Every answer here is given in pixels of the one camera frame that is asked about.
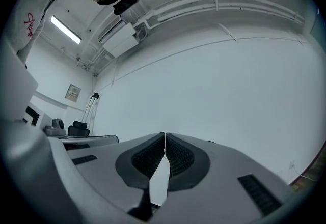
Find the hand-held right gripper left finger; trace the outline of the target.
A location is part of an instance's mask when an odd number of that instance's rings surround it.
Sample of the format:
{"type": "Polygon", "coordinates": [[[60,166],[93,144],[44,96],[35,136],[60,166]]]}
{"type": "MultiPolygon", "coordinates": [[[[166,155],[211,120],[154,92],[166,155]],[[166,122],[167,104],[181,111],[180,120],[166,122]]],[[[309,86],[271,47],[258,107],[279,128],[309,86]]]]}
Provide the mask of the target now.
{"type": "Polygon", "coordinates": [[[101,196],[128,214],[151,214],[149,182],[165,152],[165,134],[68,151],[73,164],[101,196]]]}

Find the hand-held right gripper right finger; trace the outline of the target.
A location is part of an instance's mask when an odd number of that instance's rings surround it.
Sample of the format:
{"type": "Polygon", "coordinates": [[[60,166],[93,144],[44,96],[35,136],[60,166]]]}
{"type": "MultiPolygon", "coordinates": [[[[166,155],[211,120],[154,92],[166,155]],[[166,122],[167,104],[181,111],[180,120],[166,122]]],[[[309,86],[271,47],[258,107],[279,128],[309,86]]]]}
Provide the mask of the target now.
{"type": "Polygon", "coordinates": [[[167,199],[153,223],[254,223],[281,208],[294,194],[276,174],[246,154],[213,142],[167,133],[171,171],[167,199]]]}

